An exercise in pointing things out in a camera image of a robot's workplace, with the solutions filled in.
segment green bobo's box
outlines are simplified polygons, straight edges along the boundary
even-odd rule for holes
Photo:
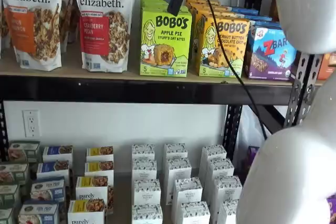
[[[140,75],[186,77],[192,15],[177,17],[164,8],[144,7]]]

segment black cable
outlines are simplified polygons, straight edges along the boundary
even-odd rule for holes
[[[219,40],[219,43],[221,45],[221,49],[223,51],[223,54],[224,54],[224,58],[226,60],[226,62],[228,63],[232,73],[235,75],[235,77],[238,79],[239,83],[241,84],[241,86],[244,88],[244,90],[246,91],[247,93],[247,96],[250,98],[251,100],[251,103],[255,109],[255,112],[256,112],[256,116],[258,117],[258,120],[259,120],[259,123],[260,123],[260,126],[261,126],[261,130],[262,130],[262,134],[264,135],[264,138],[265,140],[267,139],[267,135],[266,135],[266,131],[265,131],[265,128],[263,126],[263,123],[261,122],[261,119],[260,119],[260,114],[259,114],[259,110],[256,106],[256,103],[254,102],[254,99],[251,95],[251,93],[248,91],[247,87],[245,86],[245,84],[243,83],[243,81],[241,80],[241,78],[238,76],[237,72],[235,71],[235,69],[232,67],[229,59],[227,58],[227,55],[225,53],[225,50],[224,50],[224,47],[223,47],[223,43],[222,43],[222,39],[221,39],[221,36],[219,34],[219,30],[218,30],[218,27],[217,27],[217,20],[216,20],[216,16],[215,16],[215,13],[214,13],[214,10],[212,8],[212,4],[210,2],[210,0],[207,0],[208,1],[208,4],[209,4],[209,7],[210,7],[210,10],[211,10],[211,13],[212,13],[212,17],[214,19],[214,23],[215,23],[215,27],[216,27],[216,32],[217,32],[217,35],[218,35],[218,40]]]

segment yellow bobo's box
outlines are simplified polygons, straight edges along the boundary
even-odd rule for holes
[[[250,23],[247,19],[233,17],[216,17],[216,21],[225,53],[241,76]],[[203,15],[200,27],[196,59],[199,76],[234,78],[220,47],[212,16]]]

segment granola bag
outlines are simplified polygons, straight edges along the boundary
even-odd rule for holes
[[[83,68],[127,70],[134,0],[77,0]]]
[[[22,68],[51,71],[61,67],[61,0],[3,0],[6,20]]]

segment electrical outlet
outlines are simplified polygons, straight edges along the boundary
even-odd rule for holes
[[[22,110],[23,121],[25,124],[25,134],[27,138],[39,138],[40,123],[38,110]]]

